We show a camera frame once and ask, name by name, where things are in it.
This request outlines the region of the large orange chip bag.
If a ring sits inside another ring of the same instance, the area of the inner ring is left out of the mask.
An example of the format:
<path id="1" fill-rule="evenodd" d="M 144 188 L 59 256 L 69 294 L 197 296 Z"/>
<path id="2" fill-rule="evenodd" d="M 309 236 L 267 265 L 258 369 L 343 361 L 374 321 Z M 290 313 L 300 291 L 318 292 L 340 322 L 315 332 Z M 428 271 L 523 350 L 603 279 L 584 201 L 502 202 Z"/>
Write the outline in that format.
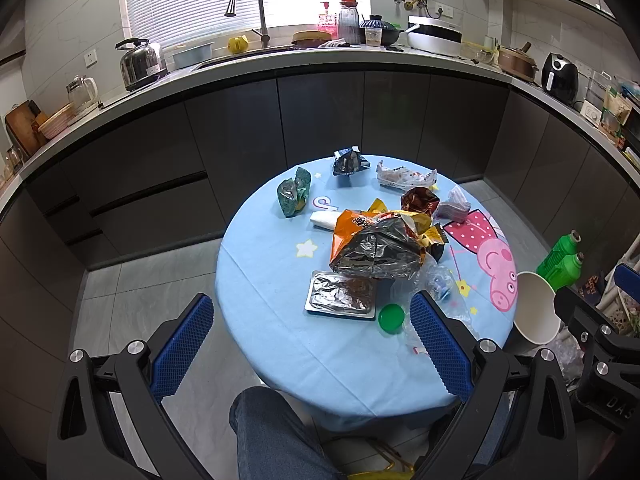
<path id="1" fill-rule="evenodd" d="M 428 212 L 391 210 L 375 200 L 366 211 L 346 209 L 337 216 L 329 267 L 360 278 L 408 280 L 427 259 L 442 258 L 447 243 Z"/>

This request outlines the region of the yellow sponge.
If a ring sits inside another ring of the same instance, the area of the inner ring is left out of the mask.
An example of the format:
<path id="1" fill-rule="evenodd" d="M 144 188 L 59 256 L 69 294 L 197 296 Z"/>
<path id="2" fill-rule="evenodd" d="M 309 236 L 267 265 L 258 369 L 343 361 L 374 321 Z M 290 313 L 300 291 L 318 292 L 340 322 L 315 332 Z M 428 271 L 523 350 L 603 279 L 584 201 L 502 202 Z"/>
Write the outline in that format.
<path id="1" fill-rule="evenodd" d="M 248 51 L 250 42 L 245 35 L 234 36 L 228 40 L 227 48 L 231 54 L 238 55 Z"/>

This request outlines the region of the blue foil snack bag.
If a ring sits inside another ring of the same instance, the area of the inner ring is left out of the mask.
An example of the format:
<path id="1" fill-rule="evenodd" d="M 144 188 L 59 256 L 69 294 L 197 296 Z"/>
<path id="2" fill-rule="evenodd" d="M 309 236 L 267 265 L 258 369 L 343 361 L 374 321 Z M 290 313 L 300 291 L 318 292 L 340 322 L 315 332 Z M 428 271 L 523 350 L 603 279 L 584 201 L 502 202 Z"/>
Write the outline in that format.
<path id="1" fill-rule="evenodd" d="M 357 145 L 341 148 L 334 152 L 332 174 L 337 177 L 348 177 L 357 172 L 368 170 L 370 162 L 361 154 Z"/>

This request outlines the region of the green plastic lid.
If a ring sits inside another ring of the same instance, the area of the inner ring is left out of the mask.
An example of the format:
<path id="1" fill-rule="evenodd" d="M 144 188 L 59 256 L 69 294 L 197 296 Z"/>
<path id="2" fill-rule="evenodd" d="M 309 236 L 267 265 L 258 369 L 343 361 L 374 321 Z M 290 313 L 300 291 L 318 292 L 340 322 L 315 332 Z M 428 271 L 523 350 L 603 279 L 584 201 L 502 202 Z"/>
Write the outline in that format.
<path id="1" fill-rule="evenodd" d="M 386 304 L 378 312 L 378 326 L 386 334 L 398 334 L 404 326 L 405 316 L 405 310 L 399 304 Z"/>

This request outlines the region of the silver foil tray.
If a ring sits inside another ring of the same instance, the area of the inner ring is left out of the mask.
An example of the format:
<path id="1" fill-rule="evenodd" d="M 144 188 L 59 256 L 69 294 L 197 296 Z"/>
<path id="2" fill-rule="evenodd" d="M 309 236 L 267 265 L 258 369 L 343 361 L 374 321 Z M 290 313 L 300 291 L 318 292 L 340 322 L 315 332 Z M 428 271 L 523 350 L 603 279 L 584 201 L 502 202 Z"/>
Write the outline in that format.
<path id="1" fill-rule="evenodd" d="M 373 320 L 376 281 L 339 273 L 314 271 L 304 305 L 310 314 Z"/>

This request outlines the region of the red foil snack bag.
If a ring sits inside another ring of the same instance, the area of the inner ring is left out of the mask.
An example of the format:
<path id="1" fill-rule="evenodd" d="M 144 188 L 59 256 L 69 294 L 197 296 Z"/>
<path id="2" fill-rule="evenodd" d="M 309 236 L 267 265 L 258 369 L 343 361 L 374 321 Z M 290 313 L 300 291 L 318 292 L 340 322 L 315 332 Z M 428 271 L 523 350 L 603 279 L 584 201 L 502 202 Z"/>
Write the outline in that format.
<path id="1" fill-rule="evenodd" d="M 400 203 L 403 210 L 432 216 L 439 205 L 439 198 L 430 188 L 416 186 L 401 196 Z"/>

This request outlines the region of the clear plastic bottle wrapper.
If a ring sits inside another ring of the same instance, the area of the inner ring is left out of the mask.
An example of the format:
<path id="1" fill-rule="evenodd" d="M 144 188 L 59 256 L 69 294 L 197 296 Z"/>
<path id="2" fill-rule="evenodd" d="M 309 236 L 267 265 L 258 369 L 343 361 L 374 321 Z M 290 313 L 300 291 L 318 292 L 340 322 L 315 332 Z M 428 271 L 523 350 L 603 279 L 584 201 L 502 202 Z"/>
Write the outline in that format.
<path id="1" fill-rule="evenodd" d="M 462 322 L 470 333 L 478 338 L 472 324 L 471 310 L 459 292 L 454 274 L 430 255 L 425 256 L 421 269 L 410 280 L 396 280 L 390 288 L 390 302 L 398 304 L 405 313 L 405 321 L 401 324 L 401 335 L 413 354 L 427 354 L 416 330 L 410 322 L 410 301 L 412 297 L 426 290 L 435 300 L 440 310 L 448 318 Z"/>

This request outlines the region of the white round trash bin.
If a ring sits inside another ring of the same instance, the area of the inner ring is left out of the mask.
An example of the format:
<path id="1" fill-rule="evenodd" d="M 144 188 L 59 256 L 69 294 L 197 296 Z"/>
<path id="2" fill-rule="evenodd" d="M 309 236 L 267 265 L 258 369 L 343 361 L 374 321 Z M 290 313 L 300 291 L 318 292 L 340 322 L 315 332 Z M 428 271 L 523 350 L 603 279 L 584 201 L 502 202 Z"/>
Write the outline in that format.
<path id="1" fill-rule="evenodd" d="M 518 274 L 518 301 L 514 325 L 530 344 L 548 344 L 559 333 L 561 319 L 554 310 L 555 292 L 535 272 Z"/>

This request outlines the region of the white paper napkin pack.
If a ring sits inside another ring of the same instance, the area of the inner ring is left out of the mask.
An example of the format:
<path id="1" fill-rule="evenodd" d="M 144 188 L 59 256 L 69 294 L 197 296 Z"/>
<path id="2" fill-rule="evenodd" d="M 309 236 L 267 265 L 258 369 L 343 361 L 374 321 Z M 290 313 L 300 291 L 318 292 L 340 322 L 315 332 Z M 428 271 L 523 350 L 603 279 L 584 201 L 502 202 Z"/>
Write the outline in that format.
<path id="1" fill-rule="evenodd" d="M 333 231 L 341 214 L 339 210 L 318 210 L 311 214 L 310 221 L 320 229 Z"/>

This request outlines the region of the brown clay pot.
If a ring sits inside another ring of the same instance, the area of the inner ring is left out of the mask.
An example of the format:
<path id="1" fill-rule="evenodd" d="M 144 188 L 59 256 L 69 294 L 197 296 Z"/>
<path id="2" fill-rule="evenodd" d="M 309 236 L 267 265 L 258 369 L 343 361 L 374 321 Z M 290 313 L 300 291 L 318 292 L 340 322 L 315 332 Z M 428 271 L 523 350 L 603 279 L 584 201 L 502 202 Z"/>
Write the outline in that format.
<path id="1" fill-rule="evenodd" d="M 528 54 L 532 44 L 526 41 L 520 48 L 500 46 L 498 66 L 507 74 L 532 84 L 538 70 L 536 61 Z"/>

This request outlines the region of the white fish snack wrapper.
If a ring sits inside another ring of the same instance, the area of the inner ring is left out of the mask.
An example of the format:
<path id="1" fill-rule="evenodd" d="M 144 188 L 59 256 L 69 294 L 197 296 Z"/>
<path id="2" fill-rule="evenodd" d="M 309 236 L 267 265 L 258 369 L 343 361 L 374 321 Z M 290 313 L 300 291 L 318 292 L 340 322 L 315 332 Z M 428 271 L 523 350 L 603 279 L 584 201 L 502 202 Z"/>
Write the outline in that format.
<path id="1" fill-rule="evenodd" d="M 413 171 L 404 166 L 390 168 L 384 162 L 379 162 L 376 176 L 379 185 L 407 192 L 412 188 L 430 188 L 437 182 L 438 172 L 436 169 L 427 172 Z"/>

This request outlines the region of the wooden cutting board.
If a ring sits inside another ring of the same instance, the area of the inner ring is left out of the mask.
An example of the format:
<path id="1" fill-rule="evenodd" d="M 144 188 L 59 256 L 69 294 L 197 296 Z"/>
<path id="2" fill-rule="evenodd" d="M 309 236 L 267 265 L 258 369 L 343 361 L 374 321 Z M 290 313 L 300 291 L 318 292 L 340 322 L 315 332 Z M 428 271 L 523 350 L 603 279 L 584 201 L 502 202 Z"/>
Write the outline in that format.
<path id="1" fill-rule="evenodd" d="M 47 119 L 48 116 L 33 100 L 14 106 L 6 114 L 4 118 L 6 131 L 12 143 L 20 148 L 26 158 L 31 158 L 47 143 L 47 139 L 40 131 L 40 127 Z"/>

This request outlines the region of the green snack bag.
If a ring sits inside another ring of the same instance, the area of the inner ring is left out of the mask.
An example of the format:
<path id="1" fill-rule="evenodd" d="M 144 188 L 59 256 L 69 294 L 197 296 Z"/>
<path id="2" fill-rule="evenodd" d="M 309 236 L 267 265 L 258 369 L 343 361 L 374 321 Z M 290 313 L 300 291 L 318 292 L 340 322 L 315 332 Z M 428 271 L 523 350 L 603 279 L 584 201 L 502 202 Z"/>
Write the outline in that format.
<path id="1" fill-rule="evenodd" d="M 303 167 L 298 167 L 294 177 L 278 185 L 278 203 L 285 218 L 294 217 L 306 207 L 310 187 L 311 174 Z"/>

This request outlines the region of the dark kitchen cabinets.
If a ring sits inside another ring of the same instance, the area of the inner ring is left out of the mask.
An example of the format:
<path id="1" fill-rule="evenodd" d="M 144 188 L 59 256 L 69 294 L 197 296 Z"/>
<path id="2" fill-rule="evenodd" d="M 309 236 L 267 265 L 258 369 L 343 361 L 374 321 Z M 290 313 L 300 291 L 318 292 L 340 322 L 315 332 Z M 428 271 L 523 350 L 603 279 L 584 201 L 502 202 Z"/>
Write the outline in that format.
<path id="1" fill-rule="evenodd" d="M 639 232 L 639 175 L 535 87 L 437 58 L 274 56 L 164 79 L 76 122 L 1 196 L 1 431 L 43 462 L 86 274 L 221 235 L 263 184 L 356 145 L 441 179 L 484 178 L 589 271 Z"/>

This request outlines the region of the pink tissue pack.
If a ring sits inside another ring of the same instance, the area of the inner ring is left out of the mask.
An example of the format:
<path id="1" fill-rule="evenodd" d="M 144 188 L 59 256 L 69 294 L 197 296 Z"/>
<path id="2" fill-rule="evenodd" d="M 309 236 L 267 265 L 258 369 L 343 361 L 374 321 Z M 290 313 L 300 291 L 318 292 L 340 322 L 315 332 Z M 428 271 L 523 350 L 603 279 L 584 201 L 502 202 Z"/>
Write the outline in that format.
<path id="1" fill-rule="evenodd" d="M 471 211 L 471 203 L 466 198 L 463 188 L 455 185 L 446 200 L 441 200 L 435 210 L 435 217 L 453 222 L 465 222 Z"/>

